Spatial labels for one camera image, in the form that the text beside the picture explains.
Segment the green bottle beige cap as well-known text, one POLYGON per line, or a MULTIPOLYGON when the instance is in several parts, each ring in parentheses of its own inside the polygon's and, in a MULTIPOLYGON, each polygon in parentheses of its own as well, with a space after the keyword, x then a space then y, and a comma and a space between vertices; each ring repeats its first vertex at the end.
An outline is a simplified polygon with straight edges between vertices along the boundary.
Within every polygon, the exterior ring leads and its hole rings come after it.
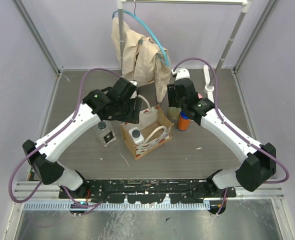
POLYGON ((177 107, 169 107, 168 108, 168 116, 172 119, 172 120, 177 120, 180 116, 181 113, 181 109, 177 108, 177 107))

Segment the orange bottle blue pump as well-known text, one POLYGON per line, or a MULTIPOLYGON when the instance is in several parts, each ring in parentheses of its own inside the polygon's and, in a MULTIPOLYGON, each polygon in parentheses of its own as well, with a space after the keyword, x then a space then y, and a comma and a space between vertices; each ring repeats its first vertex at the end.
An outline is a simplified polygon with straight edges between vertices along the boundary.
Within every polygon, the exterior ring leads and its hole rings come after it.
POLYGON ((190 119, 183 111, 181 111, 179 114, 178 122, 177 122, 177 128, 180 131, 186 131, 189 128, 189 125, 190 125, 190 119))

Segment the clear bottle grey cap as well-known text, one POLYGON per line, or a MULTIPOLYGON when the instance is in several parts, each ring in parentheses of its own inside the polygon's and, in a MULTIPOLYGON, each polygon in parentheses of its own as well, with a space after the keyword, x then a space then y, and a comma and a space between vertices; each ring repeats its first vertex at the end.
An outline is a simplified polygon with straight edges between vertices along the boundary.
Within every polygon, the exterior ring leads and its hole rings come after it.
POLYGON ((109 146, 117 138, 115 132, 108 121, 100 121, 94 126, 95 133, 104 147, 109 146))

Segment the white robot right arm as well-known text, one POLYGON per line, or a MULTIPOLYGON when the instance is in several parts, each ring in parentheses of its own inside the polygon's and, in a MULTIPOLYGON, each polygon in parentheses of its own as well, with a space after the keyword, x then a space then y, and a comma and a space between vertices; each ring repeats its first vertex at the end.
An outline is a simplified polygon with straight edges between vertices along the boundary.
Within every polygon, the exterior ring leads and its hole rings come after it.
POLYGON ((219 169, 206 178, 207 192, 220 196, 225 188, 243 187, 254 192, 276 173, 276 149, 271 143, 262 145, 246 135, 216 110, 208 98, 200 98, 189 78, 167 85, 168 105, 180 108, 187 117, 214 134, 236 156, 240 166, 229 170, 219 169))

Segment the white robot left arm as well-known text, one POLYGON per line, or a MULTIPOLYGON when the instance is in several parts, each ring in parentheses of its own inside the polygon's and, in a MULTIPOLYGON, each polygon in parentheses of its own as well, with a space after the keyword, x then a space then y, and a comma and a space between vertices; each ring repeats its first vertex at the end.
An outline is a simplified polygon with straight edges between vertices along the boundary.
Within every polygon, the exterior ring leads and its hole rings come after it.
POLYGON ((139 123, 142 99, 134 80, 120 77, 114 86, 95 89, 85 96, 76 110, 50 133, 22 148, 28 162, 45 185, 56 183, 83 198, 89 189, 85 178, 76 170, 59 163, 60 155, 83 133, 101 121, 139 123))

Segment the white bottle grey cap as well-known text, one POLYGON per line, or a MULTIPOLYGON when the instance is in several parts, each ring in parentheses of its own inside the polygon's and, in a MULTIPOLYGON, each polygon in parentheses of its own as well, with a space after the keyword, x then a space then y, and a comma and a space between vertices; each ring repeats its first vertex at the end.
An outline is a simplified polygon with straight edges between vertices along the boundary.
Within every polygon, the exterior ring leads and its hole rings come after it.
POLYGON ((145 138, 143 137, 138 127, 134 127, 130 129, 128 132, 135 145, 141 145, 144 143, 145 138))

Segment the blue clothes hanger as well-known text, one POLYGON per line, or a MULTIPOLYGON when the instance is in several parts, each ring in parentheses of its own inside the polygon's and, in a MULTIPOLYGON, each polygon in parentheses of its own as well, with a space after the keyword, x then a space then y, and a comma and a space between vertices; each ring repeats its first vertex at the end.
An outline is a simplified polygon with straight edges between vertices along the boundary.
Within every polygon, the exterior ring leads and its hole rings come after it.
POLYGON ((145 30, 150 34, 151 38, 157 44, 157 46, 159 47, 159 49, 160 49, 160 51, 161 51, 161 53, 163 55, 164 60, 161 60, 161 62, 165 63, 165 65, 167 67, 170 67, 170 60, 169 60, 168 54, 165 52, 164 47, 162 46, 162 44, 160 43, 160 41, 158 40, 156 35, 146 25, 146 23, 144 21, 142 21, 139 17, 134 15, 134 13, 131 13, 131 12, 129 12, 127 10, 123 10, 123 9, 118 9, 118 10, 114 11, 112 13, 112 19, 115 17, 115 14, 118 14, 118 31, 119 31, 119 43, 120 43, 119 49, 120 49, 120 64, 121 64, 121 67, 123 66, 123 53, 124 53, 124 47, 125 47, 124 14, 129 15, 130 17, 135 19, 142 27, 145 28, 145 30))

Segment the beige jacket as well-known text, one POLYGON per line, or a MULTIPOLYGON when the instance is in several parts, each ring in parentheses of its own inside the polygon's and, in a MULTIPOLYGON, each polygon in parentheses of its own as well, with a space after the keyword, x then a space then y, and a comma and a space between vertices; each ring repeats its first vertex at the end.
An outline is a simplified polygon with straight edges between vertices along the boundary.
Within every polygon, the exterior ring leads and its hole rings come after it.
POLYGON ((155 94, 161 103, 170 83, 171 69, 165 64, 159 46, 151 37, 130 29, 123 23, 124 49, 121 55, 119 20, 112 19, 111 39, 117 60, 122 64, 122 75, 129 81, 136 81, 139 87, 155 83, 155 94))

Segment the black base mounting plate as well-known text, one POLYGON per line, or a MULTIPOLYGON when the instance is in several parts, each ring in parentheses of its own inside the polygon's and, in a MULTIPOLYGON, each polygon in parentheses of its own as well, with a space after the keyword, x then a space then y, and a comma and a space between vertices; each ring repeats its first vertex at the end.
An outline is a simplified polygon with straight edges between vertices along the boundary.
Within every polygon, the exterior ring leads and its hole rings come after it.
POLYGON ((91 179, 81 196, 92 203, 111 204, 162 203, 169 197, 171 204, 202 203, 206 198, 222 198, 222 189, 211 192, 204 179, 91 179))

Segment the white clothes rack frame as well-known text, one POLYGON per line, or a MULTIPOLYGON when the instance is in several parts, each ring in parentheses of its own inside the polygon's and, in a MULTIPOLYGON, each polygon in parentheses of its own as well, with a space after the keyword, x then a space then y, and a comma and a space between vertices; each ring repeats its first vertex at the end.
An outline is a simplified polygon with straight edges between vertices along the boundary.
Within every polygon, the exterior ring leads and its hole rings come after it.
MULTIPOLYGON (((219 69, 250 4, 248 0, 141 0, 139 10, 131 13, 156 35, 170 68, 184 57, 201 57, 219 69)), ((130 29, 151 37, 131 16, 124 13, 123 20, 130 29)))

